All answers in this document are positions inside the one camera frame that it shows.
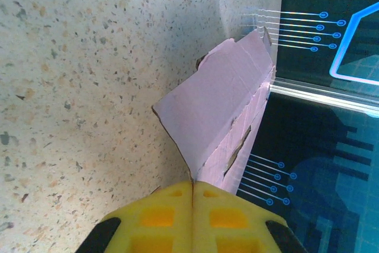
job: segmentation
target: blue line graphic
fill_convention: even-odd
[[[275,180],[280,180],[280,178],[281,178],[279,174],[271,174],[271,173],[269,173],[269,172],[263,171],[263,170],[261,170],[261,169],[258,169],[258,168],[255,168],[255,167],[253,167],[253,166],[249,166],[249,165],[247,165],[247,167],[252,168],[252,169],[254,169],[254,170],[257,170],[257,171],[259,171],[259,172],[262,172],[262,173],[264,173],[264,174],[267,174],[267,175],[273,176]]]
[[[316,26],[307,26],[307,25],[283,24],[283,23],[264,22],[264,21],[257,21],[257,23],[274,24],[274,25],[281,25],[281,26],[292,26],[292,27],[302,27],[302,28],[314,28],[317,31],[322,31],[325,29],[325,26],[321,25],[321,24],[316,25]]]
[[[277,164],[279,166],[279,168],[283,168],[284,167],[284,163],[283,162],[275,162],[275,161],[272,161],[270,159],[263,158],[263,157],[260,157],[258,155],[252,154],[252,153],[250,154],[250,156],[254,156],[254,157],[259,158],[261,160],[268,161],[268,162],[271,162],[273,164]]]
[[[289,205],[289,204],[290,204],[290,199],[288,199],[288,198],[279,198],[279,197],[277,197],[277,196],[274,196],[274,195],[272,195],[272,194],[270,194],[270,193],[266,193],[266,192],[264,192],[264,191],[262,191],[262,190],[260,190],[260,189],[257,189],[257,188],[254,188],[254,187],[251,187],[251,186],[249,186],[249,185],[247,185],[247,184],[245,184],[245,183],[242,183],[242,182],[241,182],[241,185],[247,186],[247,187],[249,187],[249,188],[251,188],[251,189],[253,189],[253,190],[255,190],[255,191],[261,192],[262,194],[268,195],[268,196],[273,197],[273,198],[275,198],[275,199],[277,199],[277,200],[279,200],[279,201],[282,201],[283,204],[285,204],[285,205]]]
[[[300,46],[292,46],[290,44],[277,44],[277,43],[272,43],[276,46],[282,46],[282,47],[295,47],[297,49],[306,49],[306,50],[310,50],[311,52],[316,52],[319,50],[318,47],[300,47]]]
[[[271,183],[274,183],[274,184],[276,184],[276,185],[279,185],[279,186],[282,186],[282,187],[286,187],[285,185],[283,185],[283,184],[280,184],[280,183],[278,183],[278,182],[275,182],[275,181],[273,181],[273,180],[270,180],[270,179],[267,179],[267,178],[265,178],[265,177],[262,177],[262,176],[259,176],[259,175],[256,175],[256,174],[254,174],[254,173],[251,173],[251,172],[249,172],[249,171],[244,171],[245,173],[248,173],[248,174],[250,174],[250,175],[253,175],[253,176],[255,176],[255,177],[258,177],[258,178],[260,178],[260,179],[263,179],[263,180],[266,180],[266,181],[268,181],[268,182],[271,182]]]
[[[330,67],[329,74],[332,77],[338,78],[338,79],[344,79],[344,80],[348,80],[348,81],[355,81],[355,82],[379,86],[379,81],[355,77],[355,76],[349,76],[349,75],[342,75],[342,74],[339,74],[337,72],[339,66],[342,63],[342,59],[345,56],[346,51],[350,45],[350,42],[351,42],[351,40],[352,40],[352,38],[356,32],[356,29],[358,28],[360,20],[362,18],[372,14],[372,13],[377,12],[377,11],[379,11],[379,2],[377,2],[373,5],[353,14],[353,16],[351,17],[350,22],[346,28],[345,34],[343,35],[342,41],[339,45],[339,48],[338,48],[336,56],[333,60],[332,66]]]
[[[314,15],[314,16],[319,16],[321,19],[325,19],[329,16],[329,14],[324,11],[321,13],[287,12],[287,11],[266,10],[266,9],[258,9],[258,11],[276,12],[276,13],[281,13],[281,14]]]
[[[273,192],[273,193],[276,193],[276,192],[278,191],[278,188],[277,188],[276,186],[267,186],[267,185],[265,185],[265,184],[262,184],[262,183],[260,183],[260,182],[257,182],[257,181],[254,181],[254,180],[251,180],[251,179],[246,178],[246,177],[242,177],[242,179],[246,179],[246,180],[248,180],[248,181],[250,181],[250,182],[253,182],[253,183],[255,183],[255,184],[258,184],[258,185],[261,185],[261,186],[263,186],[263,187],[269,188],[270,191]]]
[[[246,193],[246,194],[248,194],[248,195],[250,195],[250,196],[253,196],[253,197],[255,197],[255,198],[258,198],[258,199],[260,199],[260,200],[263,200],[263,201],[265,201],[266,204],[269,205],[269,206],[272,206],[272,205],[274,204],[274,201],[273,201],[271,198],[262,198],[262,197],[260,197],[260,196],[254,195],[254,194],[252,194],[252,193],[250,193],[250,192],[247,192],[247,191],[245,191],[245,190],[243,190],[243,189],[238,189],[238,191],[244,192],[244,193]]]
[[[328,47],[330,49],[337,48],[336,44],[316,44],[316,43],[308,43],[306,41],[291,41],[291,40],[283,40],[283,39],[279,39],[279,41],[287,41],[287,42],[290,42],[290,43],[297,43],[297,44],[315,44],[317,46],[324,46],[324,47]]]
[[[256,163],[256,164],[258,164],[258,165],[261,165],[261,166],[267,167],[267,168],[269,168],[269,169],[272,169],[272,170],[278,171],[278,172],[283,173],[283,174],[285,174],[285,175],[289,175],[289,174],[290,174],[290,173],[287,173],[287,172],[281,171],[281,170],[279,170],[279,169],[275,169],[275,168],[273,168],[273,167],[271,167],[271,166],[267,166],[267,165],[264,165],[264,164],[262,164],[262,163],[256,162],[256,161],[254,161],[254,160],[251,160],[251,159],[249,159],[249,160],[250,160],[251,162],[253,162],[253,163]]]
[[[318,23],[337,24],[337,26],[340,26],[340,27],[346,25],[346,21],[345,20],[325,21],[325,20],[313,20],[313,19],[301,19],[301,18],[282,18],[282,17],[266,16],[266,15],[259,15],[259,14],[252,14],[252,15],[256,15],[256,16],[264,17],[264,18],[290,20],[290,21],[318,22]]]
[[[304,34],[316,34],[316,35],[332,36],[334,39],[341,38],[341,33],[338,33],[338,32],[335,32],[333,34],[328,34],[328,33],[301,31],[301,30],[287,30],[287,29],[279,29],[279,28],[272,28],[272,27],[266,27],[266,28],[271,29],[271,30],[279,30],[279,31],[292,32],[292,33],[304,33]]]

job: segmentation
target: glowing blue outline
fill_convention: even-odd
[[[360,78],[360,77],[349,76],[349,75],[342,75],[342,74],[337,73],[337,70],[342,63],[342,59],[345,56],[345,53],[346,53],[346,51],[350,45],[350,42],[351,42],[351,40],[355,34],[355,31],[358,28],[359,22],[361,21],[362,18],[364,18],[364,17],[366,17],[372,13],[375,13],[377,11],[379,11],[379,2],[377,2],[373,5],[353,14],[353,16],[351,17],[350,22],[346,28],[345,34],[343,35],[343,38],[341,40],[341,44],[339,45],[339,48],[338,48],[336,56],[333,60],[332,66],[330,67],[329,74],[332,77],[338,78],[338,79],[356,81],[356,82],[360,82],[360,83],[379,86],[379,81],[377,81],[377,80],[371,80],[371,79]]]

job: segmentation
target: speckled floor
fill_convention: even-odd
[[[0,0],[0,252],[72,252],[187,179],[151,106],[280,0]]]

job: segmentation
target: yellow object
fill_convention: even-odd
[[[106,253],[280,253],[267,220],[285,220],[205,182],[181,182],[118,209]]]

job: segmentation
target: torn cardboard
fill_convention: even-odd
[[[273,76],[266,48],[257,31],[222,42],[153,106],[193,179],[237,192]]]

